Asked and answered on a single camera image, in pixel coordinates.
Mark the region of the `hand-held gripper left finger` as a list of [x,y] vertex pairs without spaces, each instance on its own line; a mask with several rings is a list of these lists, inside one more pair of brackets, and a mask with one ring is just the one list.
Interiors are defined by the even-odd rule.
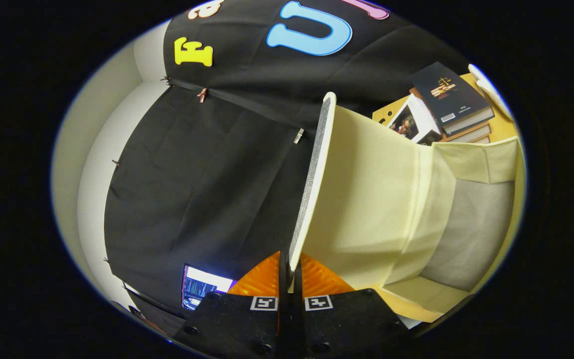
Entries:
[[267,280],[271,295],[209,293],[173,336],[174,343],[206,359],[279,359],[286,267],[278,251],[241,279],[243,284]]

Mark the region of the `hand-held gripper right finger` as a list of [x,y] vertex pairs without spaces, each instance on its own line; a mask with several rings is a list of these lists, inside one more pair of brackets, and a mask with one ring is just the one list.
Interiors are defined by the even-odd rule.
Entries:
[[310,255],[300,256],[292,298],[299,359],[391,359],[411,338],[375,289],[352,288]]

